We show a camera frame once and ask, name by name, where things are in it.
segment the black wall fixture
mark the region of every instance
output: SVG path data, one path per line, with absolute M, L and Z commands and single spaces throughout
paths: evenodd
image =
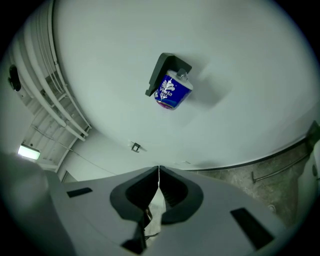
M 152 72 L 149 81 L 150 86 L 149 89 L 145 91 L 145 95 L 150 97 L 157 90 L 168 70 L 178 72 L 180 69 L 184 69 L 189 73 L 192 66 L 172 53 L 161 53 Z
M 11 84 L 12 88 L 16 91 L 19 92 L 21 89 L 21 83 L 19 80 L 19 76 L 18 76 L 18 70 L 17 67 L 15 65 L 11 65 L 9 68 L 9 83 Z

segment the white wall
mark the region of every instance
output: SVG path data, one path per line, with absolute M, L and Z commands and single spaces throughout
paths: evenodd
M 0 152 L 17 154 L 34 116 L 8 81 L 10 66 L 6 53 L 0 63 Z
M 69 152 L 58 171 L 60 180 L 66 170 L 80 182 L 157 165 L 151 160 L 146 161 L 143 155 L 132 152 L 129 147 L 120 146 L 95 129 L 89 131 L 85 142 L 77 140 L 72 149 L 95 165 Z
M 137 166 L 230 166 L 275 153 L 320 121 L 319 66 L 294 22 L 266 1 L 57 1 L 54 34 L 76 99 L 114 140 L 101 157 L 136 158 L 120 150 L 131 140 L 147 150 Z M 163 52 L 192 65 L 194 91 L 174 111 L 145 96 Z

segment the blue packaging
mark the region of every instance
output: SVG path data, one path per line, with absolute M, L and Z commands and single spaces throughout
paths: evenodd
M 188 80 L 181 80 L 177 73 L 168 70 L 161 85 L 154 92 L 156 102 L 163 108 L 174 110 L 192 92 L 193 86 Z

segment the concrete floor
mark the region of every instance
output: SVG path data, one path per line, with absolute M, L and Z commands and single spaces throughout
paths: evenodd
M 198 171 L 199 175 L 228 182 L 242 189 L 249 196 L 266 206 L 274 205 L 275 214 L 290 227 L 296 222 L 298 202 L 298 177 L 303 173 L 308 158 L 295 164 L 284 172 L 253 183 L 254 177 L 262 177 L 288 166 L 307 154 L 305 144 L 301 144 L 274 158 L 238 168 L 215 171 Z

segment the ceiling light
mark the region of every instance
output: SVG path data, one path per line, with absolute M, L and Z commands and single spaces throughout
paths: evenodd
M 18 154 L 26 158 L 37 160 L 40 156 L 40 151 L 32 147 L 26 146 L 24 144 L 21 144 Z

